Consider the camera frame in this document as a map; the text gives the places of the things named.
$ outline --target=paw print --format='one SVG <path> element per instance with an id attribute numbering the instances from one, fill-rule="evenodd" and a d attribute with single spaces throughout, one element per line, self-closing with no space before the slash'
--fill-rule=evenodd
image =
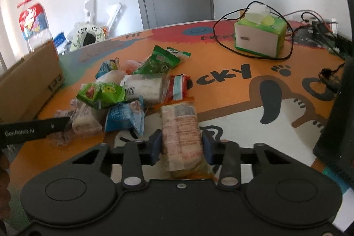
<path id="1" fill-rule="evenodd" d="M 318 122 L 318 121 L 314 121 L 314 122 L 312 122 L 312 124 L 313 125 L 316 125 L 318 128 L 321 128 L 322 127 L 322 129 L 321 129 L 321 133 L 323 132 L 323 129 L 325 128 L 324 126 L 323 126 L 323 124 L 322 123 L 320 123 L 320 122 Z"/>
<path id="2" fill-rule="evenodd" d="M 275 72 L 279 72 L 280 75 L 282 76 L 290 76 L 291 75 L 291 71 L 289 70 L 291 67 L 289 65 L 286 65 L 285 67 L 282 65 L 278 65 L 278 66 L 273 66 L 271 68 L 271 70 L 275 71 Z"/>
<path id="3" fill-rule="evenodd" d="M 295 102 L 298 106 L 300 106 L 300 108 L 305 108 L 305 107 L 306 107 L 305 103 L 302 102 L 301 100 L 298 100 L 297 98 L 294 99 L 294 102 Z"/>

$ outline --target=pile of snacks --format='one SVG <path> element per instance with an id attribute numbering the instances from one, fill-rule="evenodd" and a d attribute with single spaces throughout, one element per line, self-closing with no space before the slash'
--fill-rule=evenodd
<path id="1" fill-rule="evenodd" d="M 82 84 L 70 103 L 71 121 L 65 132 L 54 135 L 58 144 L 76 136 L 135 129 L 144 134 L 144 118 L 149 108 L 158 109 L 162 117 L 163 161 L 175 178 L 201 171 L 201 133 L 194 99 L 187 98 L 186 75 L 169 75 L 177 65 L 188 61 L 188 52 L 155 46 L 144 62 L 119 59 L 102 63 L 92 83 Z"/>

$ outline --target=green tissue box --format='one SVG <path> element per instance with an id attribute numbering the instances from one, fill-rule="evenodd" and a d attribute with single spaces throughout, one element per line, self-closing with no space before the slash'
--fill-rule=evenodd
<path id="1" fill-rule="evenodd" d="M 235 48 L 261 56 L 277 58 L 286 37 L 286 22 L 271 15 L 261 24 L 242 18 L 235 23 Z"/>

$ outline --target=colorful painted table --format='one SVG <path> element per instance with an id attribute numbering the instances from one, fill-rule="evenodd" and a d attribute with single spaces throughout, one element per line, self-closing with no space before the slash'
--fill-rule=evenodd
<path id="1" fill-rule="evenodd" d="M 312 149 L 335 97 L 319 83 L 317 75 L 324 67 L 337 67 L 341 60 L 313 43 L 295 44 L 293 55 L 284 62 L 245 58 L 215 42 L 213 24 L 206 21 L 146 30 L 61 56 L 65 84 L 44 107 L 40 118 L 53 116 L 57 109 L 68 109 L 80 85 L 94 81 L 103 61 L 116 57 L 121 63 L 130 59 L 142 61 L 155 45 L 171 46 L 192 53 L 172 73 L 191 77 L 189 95 L 195 97 L 202 129 L 243 147 L 265 142 L 335 178 L 316 160 Z M 232 21 L 219 23 L 216 33 L 223 43 L 233 47 Z M 282 56 L 289 51 L 290 43 L 286 43 Z M 10 224 L 20 229 L 27 223 L 19 192 L 29 179 L 100 142 L 113 145 L 115 138 L 116 133 L 101 134 L 61 147 L 46 139 L 25 143 L 11 165 Z M 340 179 L 336 181 L 341 185 L 344 201 L 335 224 L 346 228 L 354 220 L 354 192 Z"/>

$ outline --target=bottle label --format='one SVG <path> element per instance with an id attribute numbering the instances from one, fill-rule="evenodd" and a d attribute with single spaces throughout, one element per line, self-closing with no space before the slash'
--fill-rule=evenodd
<path id="1" fill-rule="evenodd" d="M 43 7 L 37 3 L 20 14 L 19 24 L 25 40 L 48 28 Z"/>

